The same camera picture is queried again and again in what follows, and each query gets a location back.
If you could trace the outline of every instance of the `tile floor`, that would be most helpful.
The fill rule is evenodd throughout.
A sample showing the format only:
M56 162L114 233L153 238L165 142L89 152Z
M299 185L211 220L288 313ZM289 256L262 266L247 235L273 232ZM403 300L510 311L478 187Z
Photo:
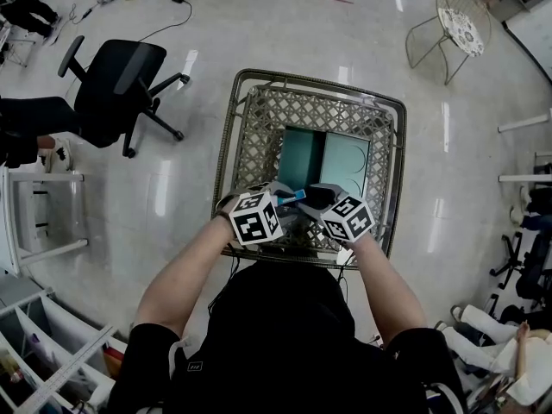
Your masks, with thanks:
M408 29L434 15L435 0L189 1L193 16L185 26L149 39L168 52L159 80L181 71L186 60L191 66L191 85L165 91L159 110L186 139L176 143L141 118L138 155L127 160L122 139L96 149L71 137L76 169L85 174L84 189L73 195L83 200L85 219L73 230L87 235L90 246L31 266L36 280L75 310L127 334L147 283L209 218L233 78L242 68L257 67L341 80L406 104L406 168L392 263L431 323L448 318L452 304L483 302L497 283L488 270L504 259L500 236L513 231L507 211L518 189L497 178L528 170L534 151L550 148L549 124L497 133L501 123L541 115L552 95L499 24L492 25L484 55L469 60L445 87L437 51L415 70L405 56ZM48 2L66 16L76 3L80 17L95 0ZM78 58L86 65L108 39L137 40L187 16L185 5L170 0L117 0L96 7L80 24L68 23L56 44L35 47L28 68L7 64L0 93L67 92L71 102L78 85L70 76L57 77L57 67L76 35L85 36ZM417 35L414 53L430 44L435 28ZM197 51L195 61L191 51ZM51 213L63 222L71 198L57 193L51 195ZM192 339L204 335L207 303L228 272L229 260L221 259L194 311ZM357 273L348 274L348 288L357 336L367 340L374 327Z

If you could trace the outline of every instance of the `blue object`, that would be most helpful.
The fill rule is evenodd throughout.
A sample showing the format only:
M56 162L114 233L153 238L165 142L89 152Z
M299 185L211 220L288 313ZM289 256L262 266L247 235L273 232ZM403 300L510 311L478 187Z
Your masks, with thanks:
M295 196L292 196L289 198L278 198L278 205L293 203L295 201L299 201L300 199L305 199L307 197L303 189L297 190L294 193L295 193Z

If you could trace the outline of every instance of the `white rod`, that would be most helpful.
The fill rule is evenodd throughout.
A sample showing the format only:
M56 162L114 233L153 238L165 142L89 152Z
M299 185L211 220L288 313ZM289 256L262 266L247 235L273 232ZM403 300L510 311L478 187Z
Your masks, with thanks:
M552 183L552 174L550 175L500 175L499 182L511 183Z
M546 113L540 116L535 116L534 118L529 118L528 120L509 122L508 124L503 124L502 126L499 126L499 133L504 132L506 130L519 129L527 126L532 126L533 124L538 124L540 122L547 122L551 116L552 116L552 109L550 109L550 113Z
M12 181L84 181L85 176L80 173L31 173L9 171Z
M2 308L0 310L0 317L2 317L4 314L10 313L11 311L15 310L16 308L22 307L25 304L29 304L30 302L35 301L36 299L40 298L41 296L47 296L51 292L52 292L52 289L47 288L46 290L41 290L39 292L36 292L35 294L31 294L27 298L22 299L20 301L17 301L12 305L8 305L6 308Z
M9 395L6 394L6 391L4 391L1 386L0 386L0 396L2 396L2 398L8 404L8 406L11 408L12 411L15 411L17 409L17 405L14 403L14 401L11 398L9 398Z
M32 264L33 262L38 262L39 260L51 258L52 256L57 256L58 254L67 253L72 250L76 250L77 248L85 247L87 245L88 245L87 239L79 239L76 242L72 242L71 244L63 245L61 247L53 248L52 250L47 250L45 252L38 253L38 254L31 254L30 256L24 256L19 261L19 265L27 266L28 264Z

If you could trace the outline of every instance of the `white cabinet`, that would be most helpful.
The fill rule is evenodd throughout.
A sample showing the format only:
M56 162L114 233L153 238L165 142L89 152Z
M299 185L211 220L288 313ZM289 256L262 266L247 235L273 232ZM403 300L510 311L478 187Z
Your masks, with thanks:
M0 351L17 362L34 392L19 406L1 387L0 398L18 414L36 412L45 404L59 412L61 406L70 410L80 400L99 410L115 384L104 355L126 350L112 336L114 331L90 326L45 291L1 309Z

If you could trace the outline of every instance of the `black wire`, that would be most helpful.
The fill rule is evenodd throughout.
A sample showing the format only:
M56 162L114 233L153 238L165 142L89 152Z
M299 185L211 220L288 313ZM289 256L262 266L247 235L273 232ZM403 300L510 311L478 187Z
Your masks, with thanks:
M86 16L88 16L93 10L94 8L96 8L100 3L96 2L96 4L94 6L92 6L91 8L89 8L85 14ZM81 23L85 17L84 16L81 16L80 17L80 20L78 22L75 22L75 20L77 19L77 16L75 14L75 9L77 8L77 4L76 3L73 3L72 4L72 7L71 7L71 10L69 11L69 20L67 20L63 26L61 27L61 29L63 29L63 27L65 27L65 25L67 24L67 22L71 21L72 24L79 24Z
M228 288L230 281L232 280L232 278L234 278L235 274L238 273L238 270L240 268L240 256L238 256L238 253L235 252L235 249L234 247L232 247L232 244L228 244L228 247L232 251L232 266L230 267L230 276L228 277L228 281L226 282L222 290L215 296L215 298L210 302L210 304L207 305L209 316L211 315L211 312L213 311L213 307L215 306L216 302L224 294L224 292Z
M144 41L147 38L151 37L152 35L158 34L159 32L162 32L165 29L176 28L177 26L182 26L183 24L186 24L188 22L188 20L191 19L191 14L193 14L193 7L191 6L191 3L186 1L186 0L184 0L184 3L186 3L188 6L190 6L190 14L188 15L188 18L186 18L183 22L170 24L168 26L165 26L164 28L157 29L156 31L152 32L151 34L146 35L144 38L140 38L137 41Z
M342 280L345 281L345 286L346 286L346 288L345 288L345 291L346 291L346 294L345 294L345 302L348 302L348 282L347 282L347 280L345 279L345 276L343 275L344 270L345 270L345 264L343 264L343 265L341 266L341 268L339 269L339 274L337 275L337 284L338 284L339 286L341 286Z

